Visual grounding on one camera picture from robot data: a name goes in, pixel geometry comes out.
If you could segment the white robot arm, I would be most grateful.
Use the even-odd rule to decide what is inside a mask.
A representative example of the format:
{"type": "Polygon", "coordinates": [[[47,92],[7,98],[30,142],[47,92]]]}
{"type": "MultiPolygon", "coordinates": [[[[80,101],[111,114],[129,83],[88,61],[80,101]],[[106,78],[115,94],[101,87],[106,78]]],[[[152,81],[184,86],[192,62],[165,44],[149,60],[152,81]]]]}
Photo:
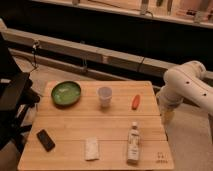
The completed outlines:
{"type": "Polygon", "coordinates": [[[213,87],[203,81],[205,66],[199,61],[189,61],[169,68],[163,76],[165,85],[156,94],[162,122],[168,124],[174,109],[184,99],[198,105],[213,117],[213,87]]]}

